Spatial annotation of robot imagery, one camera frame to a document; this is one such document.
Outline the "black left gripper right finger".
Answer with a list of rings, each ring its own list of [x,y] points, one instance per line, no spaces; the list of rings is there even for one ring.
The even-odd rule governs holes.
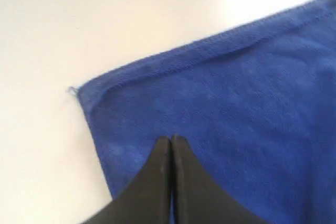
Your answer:
[[[186,138],[173,136],[171,150],[175,223],[265,223],[219,187]]]

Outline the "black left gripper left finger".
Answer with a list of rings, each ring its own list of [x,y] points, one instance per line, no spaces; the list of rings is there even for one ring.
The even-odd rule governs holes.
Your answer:
[[[120,195],[85,223],[169,223],[170,206],[171,143],[161,137]]]

